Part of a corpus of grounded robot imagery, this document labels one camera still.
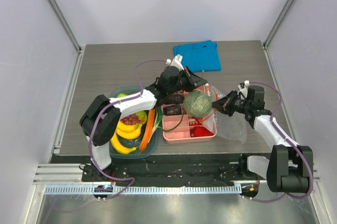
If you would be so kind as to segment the green netted melon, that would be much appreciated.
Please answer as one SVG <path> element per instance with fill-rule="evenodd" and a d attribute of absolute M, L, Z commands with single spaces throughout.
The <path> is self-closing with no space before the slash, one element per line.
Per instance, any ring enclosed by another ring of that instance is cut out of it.
<path fill-rule="evenodd" d="M 183 102 L 185 111 L 193 117 L 203 118 L 212 109 L 211 97 L 199 90 L 193 90 L 187 94 Z"/>

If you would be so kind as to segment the clear zip top bag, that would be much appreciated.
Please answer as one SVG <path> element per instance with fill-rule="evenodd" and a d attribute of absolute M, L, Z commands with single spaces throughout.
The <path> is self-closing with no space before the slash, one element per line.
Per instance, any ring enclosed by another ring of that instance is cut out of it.
<path fill-rule="evenodd" d="M 214 127 L 216 127 L 217 137 L 242 144 L 247 140 L 246 122 L 240 114 L 229 117 L 212 108 L 200 121 L 211 132 L 214 132 Z"/>

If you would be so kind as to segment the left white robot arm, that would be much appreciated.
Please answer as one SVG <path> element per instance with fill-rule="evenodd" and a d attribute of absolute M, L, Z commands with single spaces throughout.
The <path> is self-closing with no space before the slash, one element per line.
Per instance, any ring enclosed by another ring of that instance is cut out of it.
<path fill-rule="evenodd" d="M 100 181 L 111 178 L 109 142 L 120 119 L 160 106 L 173 93 L 193 91 L 205 84 L 207 80 L 192 73 L 188 67 L 167 66 L 153 84 L 136 94 L 111 99 L 98 95 L 80 119 L 80 126 L 88 138 L 91 162 L 96 166 L 94 176 Z"/>

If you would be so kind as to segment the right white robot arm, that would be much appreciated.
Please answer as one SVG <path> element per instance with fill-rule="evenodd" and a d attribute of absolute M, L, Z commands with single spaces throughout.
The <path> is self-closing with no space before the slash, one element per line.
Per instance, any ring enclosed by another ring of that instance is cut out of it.
<path fill-rule="evenodd" d="M 313 151 L 294 141 L 277 123 L 273 113 L 265 109 L 264 88 L 241 83 L 237 91 L 214 101 L 212 106 L 227 116 L 243 114 L 252 129 L 271 148 L 269 158 L 248 156 L 238 165 L 243 179 L 255 174 L 263 177 L 272 192 L 303 198 L 313 190 Z"/>

